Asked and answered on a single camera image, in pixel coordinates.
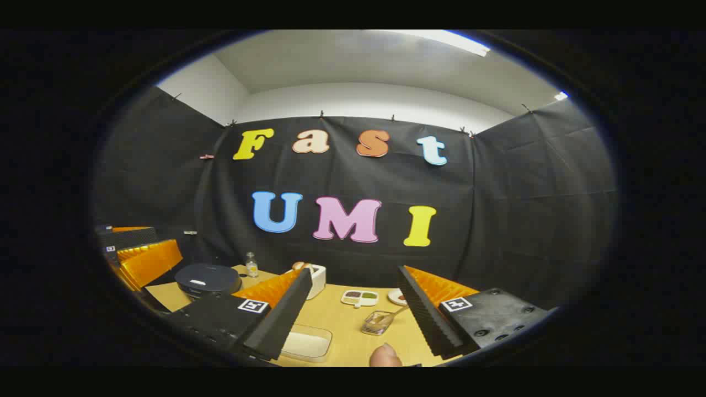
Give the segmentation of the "white toaster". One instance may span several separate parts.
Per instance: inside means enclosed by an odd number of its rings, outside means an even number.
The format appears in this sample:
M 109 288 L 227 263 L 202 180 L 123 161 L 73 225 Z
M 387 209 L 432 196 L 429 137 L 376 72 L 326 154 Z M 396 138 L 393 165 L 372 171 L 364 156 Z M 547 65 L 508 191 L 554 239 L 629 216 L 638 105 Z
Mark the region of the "white toaster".
M 311 288 L 308 292 L 307 300 L 318 296 L 326 286 L 327 271 L 324 266 L 304 263 L 303 268 L 311 269 Z

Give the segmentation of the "black rice cooker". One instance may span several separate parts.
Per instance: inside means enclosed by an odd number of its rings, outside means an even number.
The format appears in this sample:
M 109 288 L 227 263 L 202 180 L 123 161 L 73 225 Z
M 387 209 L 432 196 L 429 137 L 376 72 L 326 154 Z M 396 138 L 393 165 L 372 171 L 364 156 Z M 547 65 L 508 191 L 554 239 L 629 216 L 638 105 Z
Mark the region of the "black rice cooker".
M 176 272 L 175 282 L 190 299 L 240 291 L 240 274 L 226 266 L 194 263 Z

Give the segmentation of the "clear chopstick holder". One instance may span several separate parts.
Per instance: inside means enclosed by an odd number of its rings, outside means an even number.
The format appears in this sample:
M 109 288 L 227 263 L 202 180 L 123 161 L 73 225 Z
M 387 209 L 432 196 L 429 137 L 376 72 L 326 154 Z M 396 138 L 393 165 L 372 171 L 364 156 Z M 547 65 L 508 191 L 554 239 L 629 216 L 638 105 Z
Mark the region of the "clear chopstick holder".
M 392 316 L 392 312 L 376 310 L 368 315 L 361 326 L 361 332 L 372 336 L 380 336 L 390 327 L 393 319 L 388 319 Z

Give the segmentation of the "white divided grain dish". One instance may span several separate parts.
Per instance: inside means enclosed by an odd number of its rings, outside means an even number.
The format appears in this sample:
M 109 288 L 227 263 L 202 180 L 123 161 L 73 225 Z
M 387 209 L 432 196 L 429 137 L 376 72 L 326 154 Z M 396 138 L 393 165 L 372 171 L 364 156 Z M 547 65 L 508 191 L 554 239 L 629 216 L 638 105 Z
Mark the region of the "white divided grain dish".
M 343 304 L 353 305 L 356 308 L 373 307 L 378 304 L 379 297 L 378 292 L 349 289 L 348 291 L 343 292 L 340 301 Z

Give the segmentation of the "wooden spoon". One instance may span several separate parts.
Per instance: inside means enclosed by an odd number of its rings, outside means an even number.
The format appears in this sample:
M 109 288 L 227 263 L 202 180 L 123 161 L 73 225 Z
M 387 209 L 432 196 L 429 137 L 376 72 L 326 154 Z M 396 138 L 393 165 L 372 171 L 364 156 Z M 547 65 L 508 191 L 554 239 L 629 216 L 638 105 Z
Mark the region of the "wooden spoon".
M 409 306 L 402 307 L 401 309 L 399 309 L 398 311 L 396 311 L 392 314 L 388 314 L 384 317 L 381 317 L 381 318 L 377 319 L 377 322 L 375 323 L 375 325 L 376 326 L 389 326 L 393 322 L 393 320 L 395 319 L 396 316 L 403 313 L 407 309 L 409 309 Z

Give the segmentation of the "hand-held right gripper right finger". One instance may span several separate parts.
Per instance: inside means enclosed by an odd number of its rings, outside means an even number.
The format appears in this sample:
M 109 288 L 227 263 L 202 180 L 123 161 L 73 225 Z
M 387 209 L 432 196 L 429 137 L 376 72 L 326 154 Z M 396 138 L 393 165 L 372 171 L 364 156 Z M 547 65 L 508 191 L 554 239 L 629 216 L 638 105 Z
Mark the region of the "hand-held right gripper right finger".
M 398 287 L 432 354 L 443 359 L 504 342 L 549 316 L 499 287 L 475 291 L 406 265 L 398 266 Z

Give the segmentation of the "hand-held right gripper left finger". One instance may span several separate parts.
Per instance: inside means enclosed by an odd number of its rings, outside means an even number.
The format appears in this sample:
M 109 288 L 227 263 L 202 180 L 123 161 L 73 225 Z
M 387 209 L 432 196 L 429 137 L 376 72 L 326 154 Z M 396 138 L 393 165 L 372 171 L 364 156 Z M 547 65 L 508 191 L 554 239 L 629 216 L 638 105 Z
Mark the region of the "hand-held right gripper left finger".
M 238 360 L 276 360 L 312 286 L 300 268 L 232 294 L 215 292 L 166 316 L 180 334 Z

